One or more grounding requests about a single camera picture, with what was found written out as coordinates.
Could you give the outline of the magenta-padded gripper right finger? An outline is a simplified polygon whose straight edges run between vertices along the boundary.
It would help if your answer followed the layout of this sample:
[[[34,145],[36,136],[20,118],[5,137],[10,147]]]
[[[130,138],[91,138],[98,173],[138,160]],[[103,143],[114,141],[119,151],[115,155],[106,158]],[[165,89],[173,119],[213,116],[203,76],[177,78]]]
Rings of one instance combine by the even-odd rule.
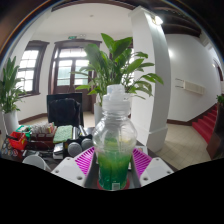
[[[134,149],[131,171],[128,173],[129,189],[144,187],[173,173],[173,170],[160,158],[151,158],[139,149]]]

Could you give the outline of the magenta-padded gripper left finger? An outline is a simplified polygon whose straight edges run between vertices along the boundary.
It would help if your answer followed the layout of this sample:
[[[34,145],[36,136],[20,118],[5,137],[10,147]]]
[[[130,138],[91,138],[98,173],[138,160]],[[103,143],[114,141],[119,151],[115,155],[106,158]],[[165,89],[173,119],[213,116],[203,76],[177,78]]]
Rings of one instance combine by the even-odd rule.
[[[52,171],[52,174],[78,186],[97,189],[98,165],[94,148],[91,147],[74,158],[64,158]]]

